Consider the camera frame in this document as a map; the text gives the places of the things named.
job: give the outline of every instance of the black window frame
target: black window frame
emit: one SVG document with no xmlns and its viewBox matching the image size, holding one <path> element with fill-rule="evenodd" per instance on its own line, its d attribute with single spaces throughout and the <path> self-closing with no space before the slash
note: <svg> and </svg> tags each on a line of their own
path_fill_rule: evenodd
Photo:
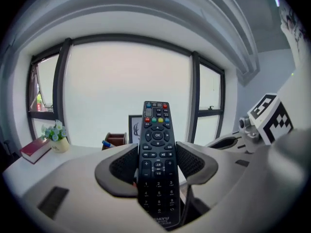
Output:
<svg viewBox="0 0 311 233">
<path fill-rule="evenodd" d="M 198 52 L 192 53 L 192 100 L 191 100 L 191 116 L 189 124 L 188 142 L 194 143 L 196 127 L 199 117 L 209 117 L 219 115 L 217 131 L 215 139 L 219 138 L 225 111 L 225 71 L 212 62 L 205 59 Z M 220 109 L 217 110 L 200 110 L 200 64 L 220 75 Z"/>
</svg>

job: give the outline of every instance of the potted plant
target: potted plant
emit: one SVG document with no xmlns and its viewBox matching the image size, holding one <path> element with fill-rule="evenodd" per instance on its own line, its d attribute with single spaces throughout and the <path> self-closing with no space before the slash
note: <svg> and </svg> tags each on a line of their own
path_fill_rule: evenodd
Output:
<svg viewBox="0 0 311 233">
<path fill-rule="evenodd" d="M 45 127 L 42 125 L 42 137 L 50 139 L 51 148 L 57 153 L 66 152 L 69 149 L 69 143 L 67 141 L 66 128 L 59 120 L 55 121 L 54 127 Z"/>
</svg>

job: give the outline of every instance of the wall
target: wall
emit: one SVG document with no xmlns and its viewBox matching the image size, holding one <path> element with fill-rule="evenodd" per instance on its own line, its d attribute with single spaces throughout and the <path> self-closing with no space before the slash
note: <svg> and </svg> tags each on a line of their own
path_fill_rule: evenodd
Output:
<svg viewBox="0 0 311 233">
<path fill-rule="evenodd" d="M 239 129 L 239 118 L 268 92 L 276 93 L 295 70 L 290 49 L 259 53 L 260 72 L 246 87 L 238 84 L 238 105 L 234 130 Z"/>
</svg>

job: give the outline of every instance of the black slot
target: black slot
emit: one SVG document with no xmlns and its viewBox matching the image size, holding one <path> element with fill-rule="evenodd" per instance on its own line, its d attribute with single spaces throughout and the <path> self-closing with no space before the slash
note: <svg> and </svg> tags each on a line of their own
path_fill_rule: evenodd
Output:
<svg viewBox="0 0 311 233">
<path fill-rule="evenodd" d="M 38 205 L 38 209 L 49 218 L 53 219 L 68 192 L 68 189 L 58 186 L 53 187 L 49 194 Z"/>
</svg>

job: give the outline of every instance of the picture frame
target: picture frame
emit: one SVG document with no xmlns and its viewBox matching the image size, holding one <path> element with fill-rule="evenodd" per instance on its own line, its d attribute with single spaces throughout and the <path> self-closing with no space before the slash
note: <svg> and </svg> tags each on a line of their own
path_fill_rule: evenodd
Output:
<svg viewBox="0 0 311 233">
<path fill-rule="evenodd" d="M 139 144 L 141 121 L 142 121 L 142 115 L 129 115 L 128 116 L 129 143 Z"/>
</svg>

